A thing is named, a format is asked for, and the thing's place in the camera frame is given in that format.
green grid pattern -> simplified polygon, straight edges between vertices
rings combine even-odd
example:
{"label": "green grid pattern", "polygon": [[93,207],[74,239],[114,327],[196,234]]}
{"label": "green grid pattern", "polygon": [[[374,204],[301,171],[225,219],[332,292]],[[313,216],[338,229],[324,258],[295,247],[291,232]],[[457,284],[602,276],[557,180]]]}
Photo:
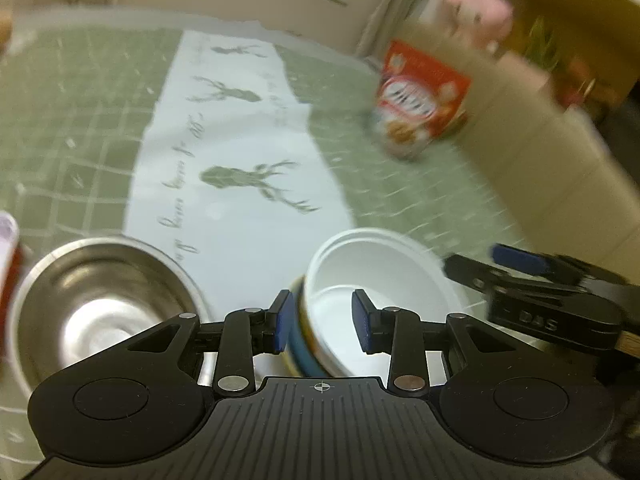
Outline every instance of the green grid pattern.
{"label": "green grid pattern", "polygon": [[378,76],[278,52],[297,98],[313,105],[310,133],[358,227],[408,235],[440,257],[459,252],[488,261],[496,242],[523,246],[507,209],[451,140],[403,162],[367,135]]}
{"label": "green grid pattern", "polygon": [[47,31],[0,62],[0,208],[33,253],[121,232],[140,140],[180,36]]}
{"label": "green grid pattern", "polygon": [[[42,32],[0,60],[0,209],[40,256],[71,239],[121,232],[130,178],[181,31],[106,28]],[[522,246],[491,187],[450,141],[417,164],[367,138],[378,78],[278,52],[289,83],[312,104],[310,132],[357,226],[407,234],[439,256],[487,258],[494,242]],[[473,293],[470,304],[482,305]],[[0,365],[0,476],[21,478],[40,459],[26,400]],[[15,460],[4,460],[11,456]]]}

pink stuffed toy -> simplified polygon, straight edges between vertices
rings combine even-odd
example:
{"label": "pink stuffed toy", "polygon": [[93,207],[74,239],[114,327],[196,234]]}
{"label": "pink stuffed toy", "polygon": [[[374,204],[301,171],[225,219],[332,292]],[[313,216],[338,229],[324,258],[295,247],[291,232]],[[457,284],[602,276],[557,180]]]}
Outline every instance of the pink stuffed toy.
{"label": "pink stuffed toy", "polygon": [[495,49],[513,26],[513,7],[506,0],[444,0],[453,15],[453,35],[467,46]]}

snack package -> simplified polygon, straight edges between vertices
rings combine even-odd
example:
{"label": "snack package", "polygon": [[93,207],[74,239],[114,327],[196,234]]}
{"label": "snack package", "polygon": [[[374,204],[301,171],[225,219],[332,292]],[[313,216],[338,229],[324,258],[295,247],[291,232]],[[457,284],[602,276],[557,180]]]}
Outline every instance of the snack package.
{"label": "snack package", "polygon": [[470,85],[452,68],[393,40],[376,95],[373,133],[392,155],[414,158],[450,123],[464,121],[462,103]]}

table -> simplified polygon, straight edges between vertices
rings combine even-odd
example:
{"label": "table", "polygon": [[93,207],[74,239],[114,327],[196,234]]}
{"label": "table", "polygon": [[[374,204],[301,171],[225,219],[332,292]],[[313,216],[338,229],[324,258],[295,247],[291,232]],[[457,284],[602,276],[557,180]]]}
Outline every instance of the table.
{"label": "table", "polygon": [[[411,164],[367,137],[378,77],[363,62],[255,22],[60,7],[21,16],[22,47],[0,60],[0,208],[17,218],[31,261],[66,241],[122,232],[136,157],[184,30],[274,44],[290,90],[310,105],[308,136],[353,226],[395,230],[438,256],[487,260],[495,242],[523,246],[492,188],[451,140]],[[468,304],[482,316],[478,294]],[[277,362],[269,366],[284,373]],[[0,477],[21,478],[41,457],[26,399],[3,361]]]}

white bowl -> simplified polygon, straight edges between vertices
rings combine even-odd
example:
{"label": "white bowl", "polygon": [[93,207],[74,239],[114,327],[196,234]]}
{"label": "white bowl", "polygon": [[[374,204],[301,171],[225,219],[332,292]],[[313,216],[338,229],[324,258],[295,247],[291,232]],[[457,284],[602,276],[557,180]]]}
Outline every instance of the white bowl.
{"label": "white bowl", "polygon": [[[386,381],[390,356],[366,355],[351,320],[351,294],[366,291],[378,308],[398,306],[423,321],[444,322],[462,312],[460,286],[442,272],[442,264],[419,243],[384,229],[354,229],[328,240],[308,268],[302,314],[314,355],[333,376],[379,376]],[[440,352],[427,352],[431,385],[446,381]]]}

